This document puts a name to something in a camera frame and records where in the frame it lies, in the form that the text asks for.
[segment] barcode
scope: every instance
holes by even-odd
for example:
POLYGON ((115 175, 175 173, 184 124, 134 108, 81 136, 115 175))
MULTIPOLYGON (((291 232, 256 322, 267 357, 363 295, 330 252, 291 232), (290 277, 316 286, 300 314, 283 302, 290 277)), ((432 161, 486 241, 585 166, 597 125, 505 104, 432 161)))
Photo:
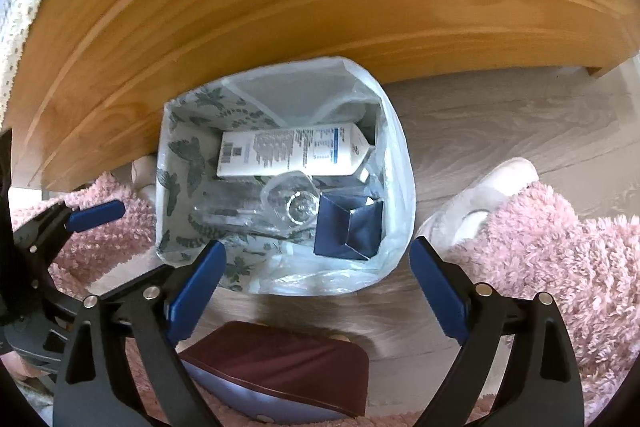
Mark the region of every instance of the barcode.
POLYGON ((231 154, 234 151, 234 145, 229 142, 224 142, 222 144, 222 157, 220 158, 220 163, 231 163, 231 154))

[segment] gray laminate floor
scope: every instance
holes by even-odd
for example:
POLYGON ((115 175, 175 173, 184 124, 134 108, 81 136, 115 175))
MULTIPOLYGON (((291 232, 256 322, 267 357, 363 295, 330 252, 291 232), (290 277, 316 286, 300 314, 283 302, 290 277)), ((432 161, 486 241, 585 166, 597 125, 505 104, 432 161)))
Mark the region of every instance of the gray laminate floor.
MULTIPOLYGON (((386 88, 407 137, 417 225, 512 156, 525 156, 580 216, 640 213, 640 62, 599 80, 578 68, 450 74, 386 88)), ((406 259, 388 278, 336 298, 218 290, 195 338, 231 319, 345 333, 369 353, 369 415, 425 405, 456 356, 406 259)))

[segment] leaf pattern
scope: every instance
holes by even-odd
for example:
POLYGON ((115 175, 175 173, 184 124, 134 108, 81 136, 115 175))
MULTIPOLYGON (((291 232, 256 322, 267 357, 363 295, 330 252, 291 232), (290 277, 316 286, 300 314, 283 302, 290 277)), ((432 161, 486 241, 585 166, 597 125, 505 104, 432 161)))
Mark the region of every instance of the leaf pattern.
POLYGON ((175 111, 171 111, 171 114, 169 115, 169 131, 175 131, 178 127, 178 123, 184 123, 184 118, 178 116, 175 111))
POLYGON ((315 239, 316 229, 306 229, 294 232, 287 240, 296 245, 313 245, 315 239))
POLYGON ((158 244, 158 252, 159 253, 164 253, 164 250, 166 249, 166 247, 169 244, 170 240, 171 240, 171 231, 170 230, 166 230, 162 234, 162 239, 160 239, 160 243, 158 244))
POLYGON ((222 88, 217 87, 212 90, 199 90, 196 91, 196 107, 202 107, 203 105, 213 105, 220 111, 225 110, 225 105, 222 103, 224 96, 222 95, 222 88))
POLYGON ((213 227, 210 227, 209 225, 205 225, 204 223, 199 222, 191 214, 189 214, 189 216, 187 217, 187 221, 189 221, 189 224, 191 225, 193 230, 198 232, 203 237, 208 237, 209 239, 220 239, 224 235, 224 233, 219 229, 215 229, 213 227))
POLYGON ((189 163, 187 195, 191 198, 196 188, 200 185, 204 174, 204 158, 200 153, 200 141, 197 136, 193 136, 191 141, 177 140, 169 143, 169 149, 189 163))
POLYGON ((202 237, 182 237, 178 235, 175 238, 175 242, 178 243, 178 245, 180 245, 181 247, 197 248, 206 245, 207 239, 204 239, 202 237))
POLYGON ((265 243, 262 249, 265 252, 282 253, 282 245, 279 242, 265 243))
POLYGON ((175 205, 178 202, 178 194, 180 194, 180 184, 178 183, 178 174, 174 172, 169 174, 167 171, 158 169, 156 171, 156 179, 162 187, 166 188, 168 192, 166 202, 166 215, 171 216, 174 213, 175 205))
POLYGON ((201 116, 190 116, 189 120, 191 121, 191 123, 193 123, 194 125, 196 125, 198 127, 201 127, 204 124, 211 123, 209 118, 203 118, 201 116))
POLYGON ((238 255, 233 263, 226 263, 225 277, 230 282, 240 282, 241 275, 251 275, 251 270, 249 265, 244 262, 244 259, 238 255))

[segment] wood grain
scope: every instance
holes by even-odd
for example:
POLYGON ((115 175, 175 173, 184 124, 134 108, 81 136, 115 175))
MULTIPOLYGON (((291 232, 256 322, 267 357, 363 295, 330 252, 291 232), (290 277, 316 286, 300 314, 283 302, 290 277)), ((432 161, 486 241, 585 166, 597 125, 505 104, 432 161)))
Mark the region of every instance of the wood grain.
POLYGON ((254 66, 344 55, 382 82, 605 71, 640 48, 639 20, 640 0, 45 0, 4 122, 14 178, 73 188, 153 150, 165 101, 254 66))

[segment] clear plastic bottle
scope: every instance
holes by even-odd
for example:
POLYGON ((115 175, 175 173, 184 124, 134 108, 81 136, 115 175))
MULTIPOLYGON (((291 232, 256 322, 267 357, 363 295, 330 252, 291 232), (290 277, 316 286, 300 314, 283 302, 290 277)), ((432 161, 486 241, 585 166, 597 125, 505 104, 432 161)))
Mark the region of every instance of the clear plastic bottle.
POLYGON ((286 172, 264 186, 257 181, 214 181, 193 212, 216 229, 286 239, 315 226, 318 205, 311 179, 302 172, 286 172))

